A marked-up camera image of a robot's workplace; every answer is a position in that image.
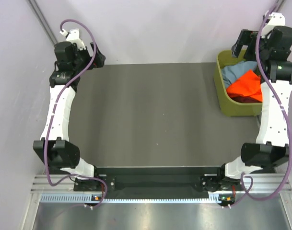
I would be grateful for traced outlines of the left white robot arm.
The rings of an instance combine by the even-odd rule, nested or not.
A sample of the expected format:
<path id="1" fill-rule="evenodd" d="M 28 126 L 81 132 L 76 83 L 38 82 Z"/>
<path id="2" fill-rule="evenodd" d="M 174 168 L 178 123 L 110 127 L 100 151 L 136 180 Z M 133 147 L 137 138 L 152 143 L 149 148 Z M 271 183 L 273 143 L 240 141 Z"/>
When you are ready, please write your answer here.
<path id="1" fill-rule="evenodd" d="M 81 158 L 79 148 L 69 140 L 70 111 L 80 73 L 102 68 L 105 64 L 105 56 L 97 45 L 91 43 L 91 48 L 93 56 L 86 48 L 78 49 L 75 43 L 65 41 L 55 45 L 57 60 L 49 77 L 47 121 L 40 139 L 33 142 L 33 149 L 46 169 L 59 169 L 80 176 L 89 189 L 96 190 L 101 178 L 95 175 L 95 167 Z"/>

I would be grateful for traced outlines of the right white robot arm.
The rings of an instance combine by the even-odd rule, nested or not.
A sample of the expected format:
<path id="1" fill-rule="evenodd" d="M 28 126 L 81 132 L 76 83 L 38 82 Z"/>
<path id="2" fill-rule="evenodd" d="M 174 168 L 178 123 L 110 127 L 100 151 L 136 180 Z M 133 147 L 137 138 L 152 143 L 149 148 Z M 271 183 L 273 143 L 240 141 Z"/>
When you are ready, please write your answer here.
<path id="1" fill-rule="evenodd" d="M 224 164 L 216 177 L 216 184 L 226 190 L 242 173 L 275 168 L 292 162 L 291 135 L 288 113 L 289 97 L 292 92 L 292 62 L 287 61 L 292 46 L 292 28 L 275 26 L 261 41 L 261 66 L 265 78 L 261 81 L 262 105 L 238 103 L 228 95 L 222 82 L 222 66 L 231 66 L 238 58 L 256 60 L 257 32 L 243 29 L 230 51 L 217 56 L 214 83 L 220 109 L 226 116 L 256 115 L 261 112 L 261 124 L 255 143 L 244 143 L 240 156 Z"/>

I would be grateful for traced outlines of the light blue t-shirt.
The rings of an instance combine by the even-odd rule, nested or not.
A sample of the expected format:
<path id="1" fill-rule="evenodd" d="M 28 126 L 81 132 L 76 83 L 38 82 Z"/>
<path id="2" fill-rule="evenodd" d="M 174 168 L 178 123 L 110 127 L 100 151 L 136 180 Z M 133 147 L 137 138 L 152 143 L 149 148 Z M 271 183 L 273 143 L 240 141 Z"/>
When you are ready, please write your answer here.
<path id="1" fill-rule="evenodd" d="M 249 70 L 256 70 L 256 61 L 241 61 L 235 65 L 229 65 L 221 69 L 224 86 L 228 89 L 238 78 Z"/>

